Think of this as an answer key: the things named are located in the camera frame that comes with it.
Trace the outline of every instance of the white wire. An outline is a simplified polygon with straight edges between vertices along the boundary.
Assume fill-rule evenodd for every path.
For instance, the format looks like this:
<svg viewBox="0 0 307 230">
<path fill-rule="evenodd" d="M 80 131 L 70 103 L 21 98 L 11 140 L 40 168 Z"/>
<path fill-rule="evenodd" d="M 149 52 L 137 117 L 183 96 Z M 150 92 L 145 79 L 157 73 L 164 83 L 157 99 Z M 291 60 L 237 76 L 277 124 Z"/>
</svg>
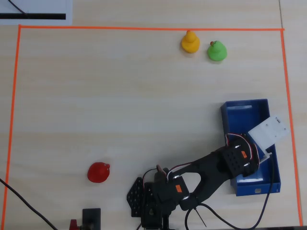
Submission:
<svg viewBox="0 0 307 230">
<path fill-rule="evenodd" d="M 242 137 L 241 135 L 238 135 L 238 134 L 234 134 L 234 133 L 227 133 L 226 134 L 226 138 L 227 138 L 227 135 L 233 135 L 233 136 L 237 136 L 237 137 L 241 137 L 243 138 L 243 140 L 248 144 L 248 147 L 249 147 L 249 152 L 250 152 L 250 160 L 252 159 L 252 151 L 251 151 L 251 147 L 250 147 L 250 144 L 248 143 L 248 141 Z"/>
<path fill-rule="evenodd" d="M 175 166 L 174 168 L 172 168 L 169 172 L 168 172 L 168 174 L 167 174 L 167 176 L 166 176 L 166 180 L 168 181 L 168 175 L 171 173 L 171 172 L 173 172 L 175 169 L 177 169 L 177 168 L 181 168 L 181 167 L 184 167 L 184 166 L 188 166 L 188 165 L 190 165 L 191 163 L 186 163 L 186 164 L 180 164 L 180 165 L 178 165 L 178 166 Z"/>
<path fill-rule="evenodd" d="M 258 153 L 258 148 L 257 145 L 254 143 L 256 150 L 257 150 L 257 156 L 258 156 L 258 168 L 260 167 L 260 158 L 259 158 L 259 153 Z"/>
</svg>

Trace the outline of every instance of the black device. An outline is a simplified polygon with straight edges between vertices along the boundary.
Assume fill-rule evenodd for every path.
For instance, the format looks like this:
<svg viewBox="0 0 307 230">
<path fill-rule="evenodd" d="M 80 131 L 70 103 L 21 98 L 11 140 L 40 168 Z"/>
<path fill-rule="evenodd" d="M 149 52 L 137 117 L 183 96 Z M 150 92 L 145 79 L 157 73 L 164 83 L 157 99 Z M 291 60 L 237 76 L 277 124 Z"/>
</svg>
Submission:
<svg viewBox="0 0 307 230">
<path fill-rule="evenodd" d="M 143 183 L 138 177 L 127 194 L 132 217 L 141 217 L 142 227 L 148 230 L 168 230 L 168 218 L 177 205 L 182 210 L 196 208 L 208 199 L 226 180 L 242 174 L 249 176 L 259 168 L 256 145 L 245 135 L 230 134 L 227 145 L 196 161 L 161 169 L 153 182 Z M 182 178 L 184 173 L 198 173 L 201 181 L 190 192 Z"/>
</svg>

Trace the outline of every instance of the blue container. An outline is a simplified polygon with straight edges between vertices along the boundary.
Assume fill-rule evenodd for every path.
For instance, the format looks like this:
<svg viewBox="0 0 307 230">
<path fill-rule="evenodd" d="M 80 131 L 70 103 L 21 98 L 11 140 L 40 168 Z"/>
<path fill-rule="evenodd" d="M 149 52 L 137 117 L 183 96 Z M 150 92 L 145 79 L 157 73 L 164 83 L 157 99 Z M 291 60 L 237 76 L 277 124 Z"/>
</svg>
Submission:
<svg viewBox="0 0 307 230">
<path fill-rule="evenodd" d="M 248 135 L 248 132 L 251 129 L 270 117 L 269 103 L 267 99 L 225 102 L 222 105 L 221 110 L 225 134 L 245 133 Z M 259 147 L 258 152 L 261 159 L 263 157 L 263 152 Z M 272 193 L 278 193 L 280 192 L 281 180 L 279 176 L 275 145 L 269 147 L 267 152 L 272 153 L 270 158 L 273 157 L 274 161 Z M 251 176 L 243 177 L 240 175 L 231 180 L 231 185 L 234 187 L 237 196 L 268 193 L 272 175 L 272 163 L 270 161 L 271 159 L 268 159 L 261 163 L 259 169 Z"/>
</svg>

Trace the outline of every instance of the orange tape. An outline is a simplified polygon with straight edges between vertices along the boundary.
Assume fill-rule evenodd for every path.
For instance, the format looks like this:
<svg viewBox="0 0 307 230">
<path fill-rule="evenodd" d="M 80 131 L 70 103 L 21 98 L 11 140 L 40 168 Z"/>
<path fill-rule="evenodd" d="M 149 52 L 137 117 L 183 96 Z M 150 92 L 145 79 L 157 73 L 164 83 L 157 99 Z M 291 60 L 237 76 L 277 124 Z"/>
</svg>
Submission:
<svg viewBox="0 0 307 230">
<path fill-rule="evenodd" d="M 301 208 L 301 198 L 299 191 L 299 180 L 298 180 L 298 170 L 297 170 L 297 159 L 296 159 L 296 148 L 295 148 L 295 137 L 294 137 L 294 127 L 293 127 L 293 118 L 292 118 L 292 109 L 291 109 L 291 100 L 290 100 L 290 89 L 289 89 L 289 79 L 288 79 L 288 70 L 286 63 L 286 52 L 284 48 L 284 38 L 283 30 L 280 31 L 280 37 L 282 41 L 282 50 L 283 50 L 283 69 L 284 69 L 284 78 L 286 82 L 286 91 L 287 91 L 287 100 L 288 100 L 288 110 L 290 118 L 290 129 L 291 129 L 291 139 L 292 139 L 292 150 L 293 150 L 293 161 L 294 161 L 294 173 L 295 173 L 295 185 L 296 185 L 296 199 L 297 199 L 297 211 L 299 225 L 303 226 L 303 217 L 302 217 L 302 208 Z"/>
<path fill-rule="evenodd" d="M 117 26 L 49 26 L 22 25 L 28 29 L 94 29 L 94 30 L 152 30 L 152 31 L 281 31 L 283 28 L 151 28 L 151 27 L 117 27 Z"/>
<path fill-rule="evenodd" d="M 9 181 L 9 173 L 10 173 L 12 133 L 13 133 L 14 107 L 15 107 L 15 92 L 16 92 L 18 57 L 19 57 L 19 48 L 20 48 L 20 36 L 21 36 L 21 29 L 22 28 L 31 28 L 31 29 L 147 30 L 147 31 L 186 31 L 186 30 L 193 30 L 193 31 L 280 31 L 281 42 L 282 42 L 282 51 L 283 51 L 284 76 L 285 76 L 285 84 L 286 84 L 286 92 L 287 92 L 287 100 L 288 100 L 288 110 L 289 110 L 289 117 L 290 117 L 290 129 L 291 129 L 291 138 L 292 138 L 294 169 L 295 169 L 297 210 L 298 210 L 298 217 L 299 217 L 300 226 L 303 226 L 303 218 L 302 218 L 302 210 L 301 210 L 301 202 L 300 202 L 300 191 L 299 191 L 299 180 L 298 180 L 298 170 L 297 170 L 294 127 L 293 127 L 290 90 L 289 90 L 289 80 L 288 80 L 288 71 L 287 71 L 287 64 L 286 64 L 285 48 L 284 48 L 284 39 L 283 39 L 283 31 L 284 31 L 283 28 L 264 28 L 264 29 L 257 29 L 257 28 L 254 28 L 254 29 L 253 28 L 251 28 L 251 29 L 247 29 L 247 28 L 150 28 L 150 27 L 112 27 L 112 26 L 35 26 L 35 25 L 19 25 L 18 26 L 18 36 L 17 36 L 17 46 L 16 46 L 16 56 L 15 56 L 13 89 L 12 89 L 10 134 L 9 134 L 8 158 L 7 158 L 6 176 L 5 176 L 5 182 L 6 183 L 8 183 L 8 181 Z M 4 230 L 6 204 L 7 204 L 7 187 L 4 188 L 1 230 Z"/>
<path fill-rule="evenodd" d="M 5 176 L 5 183 L 7 183 L 7 184 L 9 183 L 9 174 L 10 174 L 12 135 L 13 135 L 13 124 L 14 124 L 16 79 L 17 79 L 17 67 L 18 67 L 19 47 L 20 47 L 20 33 L 21 33 L 21 26 L 18 25 L 17 46 L 16 46 L 16 55 L 15 55 L 15 68 L 14 68 L 14 79 L 13 79 L 13 92 L 12 92 L 12 105 L 11 105 L 11 121 L 10 121 L 8 158 L 7 158 L 7 163 L 6 163 L 6 176 Z M 4 230 L 7 193 L 8 193 L 8 188 L 4 187 L 4 198 L 3 198 L 1 230 Z"/>
</svg>

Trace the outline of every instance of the table surface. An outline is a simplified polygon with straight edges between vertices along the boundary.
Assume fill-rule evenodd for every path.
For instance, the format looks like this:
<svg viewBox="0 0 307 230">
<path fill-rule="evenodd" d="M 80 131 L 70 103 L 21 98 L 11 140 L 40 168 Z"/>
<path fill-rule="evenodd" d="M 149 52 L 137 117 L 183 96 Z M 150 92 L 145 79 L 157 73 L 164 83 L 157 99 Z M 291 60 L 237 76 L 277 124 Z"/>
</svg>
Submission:
<svg viewBox="0 0 307 230">
<path fill-rule="evenodd" d="M 291 3 L 282 0 L 281 9 L 306 219 L 307 120 L 301 105 L 307 3 Z M 73 11 L 74 25 L 281 27 L 277 0 L 75 0 Z M 5 178 L 17 26 L 2 26 L 1 32 L 0 176 Z M 89 207 L 102 209 L 102 229 L 136 229 L 139 219 L 130 217 L 125 201 L 135 178 L 157 163 L 171 167 L 223 145 L 219 107 L 225 101 L 268 98 L 271 114 L 290 126 L 279 31 L 197 32 L 201 47 L 195 55 L 180 49 L 183 35 L 182 31 L 22 30 L 9 184 L 59 229 L 67 229 L 70 219 L 80 219 L 81 210 Z M 206 57 L 211 40 L 221 40 L 227 47 L 228 57 L 221 64 Z M 276 148 L 282 188 L 270 196 L 260 227 L 297 226 L 291 137 Z M 111 164 L 110 177 L 99 185 L 86 178 L 95 161 Z M 187 175 L 186 180 L 192 188 L 199 178 Z M 247 228 L 256 223 L 264 198 L 235 197 L 225 182 L 206 203 L 232 224 Z M 199 208 L 199 212 L 208 228 L 228 227 L 209 211 Z M 177 208 L 171 227 L 184 229 L 184 215 Z M 21 227 L 49 229 L 9 191 L 5 229 Z M 189 227 L 203 229 L 194 212 Z"/>
</svg>

